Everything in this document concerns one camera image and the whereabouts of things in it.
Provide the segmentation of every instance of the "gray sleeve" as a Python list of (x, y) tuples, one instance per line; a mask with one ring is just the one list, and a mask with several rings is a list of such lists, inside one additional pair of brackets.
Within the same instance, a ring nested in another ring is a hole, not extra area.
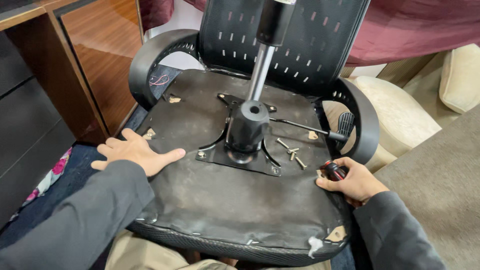
[(374, 269), (446, 269), (397, 193), (380, 192), (353, 214)]
[(0, 251), (0, 269), (88, 269), (154, 198), (142, 167), (118, 160), (62, 201), (52, 216)]

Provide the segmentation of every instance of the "blue carpet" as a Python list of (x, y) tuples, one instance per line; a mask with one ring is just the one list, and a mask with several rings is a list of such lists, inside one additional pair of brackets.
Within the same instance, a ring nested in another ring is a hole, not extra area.
[[(160, 77), (166, 74), (169, 77), (168, 83), (161, 86), (151, 86), (151, 89), (156, 98), (160, 98), (169, 83), (181, 72), (179, 69), (170, 68), (159, 65), (154, 72), (154, 76)], [(147, 115), (147, 111), (138, 106), (132, 113), (130, 119), (125, 124), (125, 128), (135, 130), (140, 126)], [(7, 247), (25, 234), (46, 220), (53, 212), (54, 208), (65, 198), (80, 190), (88, 180), (88, 178), (96, 172), (90, 167), (90, 163), (94, 160), (106, 160), (100, 155), (95, 147), (76, 144), (73, 146), (72, 155), (68, 161), (63, 175), (58, 181), (50, 187), (50, 189), (34, 200), (32, 203), (24, 207), (19, 217), (9, 223), (0, 234), (0, 249)], [(102, 269), (105, 265), (106, 256), (109, 248), (104, 252), (103, 261), (98, 263), (100, 267), (92, 267), (95, 269)], [(331, 260), (332, 270), (354, 270), (355, 264), (350, 249), (347, 245), (335, 258)]]

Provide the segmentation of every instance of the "hand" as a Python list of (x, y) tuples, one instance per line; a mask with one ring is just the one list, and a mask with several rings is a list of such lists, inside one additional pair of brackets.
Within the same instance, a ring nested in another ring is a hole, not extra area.
[(361, 206), (367, 203), (375, 194), (389, 190), (368, 171), (367, 167), (353, 159), (340, 158), (333, 162), (338, 166), (346, 166), (349, 169), (345, 179), (334, 182), (321, 177), (317, 179), (316, 184), (328, 191), (342, 192), (345, 194), (347, 202), (351, 205), (356, 207)]
[(157, 174), (163, 167), (185, 156), (185, 150), (175, 149), (167, 154), (157, 154), (150, 149), (147, 141), (130, 128), (122, 130), (127, 139), (120, 141), (108, 138), (105, 144), (99, 145), (97, 151), (107, 157), (107, 161), (96, 160), (91, 166), (97, 170), (104, 170), (110, 162), (116, 160), (130, 160), (140, 165), (146, 176)]

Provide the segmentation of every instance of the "seat underside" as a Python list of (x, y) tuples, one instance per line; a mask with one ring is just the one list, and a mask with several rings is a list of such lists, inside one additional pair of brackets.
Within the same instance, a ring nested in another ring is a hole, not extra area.
[[(304, 253), (305, 260), (290, 265), (312, 263), (307, 256), (311, 236), (324, 241), (334, 228), (345, 226), (347, 234), (350, 228), (343, 197), (314, 183), (317, 170), (330, 159), (322, 136), (309, 139), (307, 130), (270, 122), (265, 145), (281, 165), (280, 177), (195, 160), (198, 148), (215, 142), (225, 128), (228, 110), (218, 93), (245, 98), (248, 85), (247, 80), (199, 70), (185, 70), (171, 82), (137, 133), (153, 129), (155, 135), (148, 142), (155, 152), (183, 148), (187, 154), (152, 177), (156, 198), (143, 213), (149, 218), (137, 220), (131, 228), (158, 243), (165, 242), (165, 232), (182, 234), (191, 241), (177, 246), (200, 250), (208, 249), (201, 248), (208, 241), (255, 246), (256, 252), (295, 249), (297, 254)], [(180, 101), (171, 103), (171, 96)], [(301, 95), (265, 86), (260, 101), (277, 108), (271, 117), (321, 129), (313, 106)], [(308, 166), (305, 170), (289, 160), (277, 138), (299, 148), (298, 157)], [(151, 233), (155, 228), (158, 234)], [(317, 260), (338, 253), (347, 239), (324, 242), (315, 253)]]

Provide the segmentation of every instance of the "black armrest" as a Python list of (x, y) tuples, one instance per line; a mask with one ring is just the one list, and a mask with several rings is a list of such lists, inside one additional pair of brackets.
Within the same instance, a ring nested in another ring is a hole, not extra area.
[(178, 29), (162, 33), (147, 41), (138, 50), (130, 65), (128, 84), (133, 98), (145, 110), (150, 110), (157, 99), (150, 90), (150, 74), (167, 55), (183, 51), (198, 56), (198, 30)]
[[(319, 101), (323, 100), (343, 103), (355, 116), (355, 144), (349, 152), (341, 155), (336, 149), (336, 142), (327, 140), (332, 158), (351, 157), (358, 163), (367, 163), (377, 150), (380, 135), (378, 116), (373, 105), (353, 83), (343, 78), (337, 79), (333, 87), (326, 90), (325, 96), (321, 97)], [(321, 116), (321, 124), (328, 124), (325, 113)]]

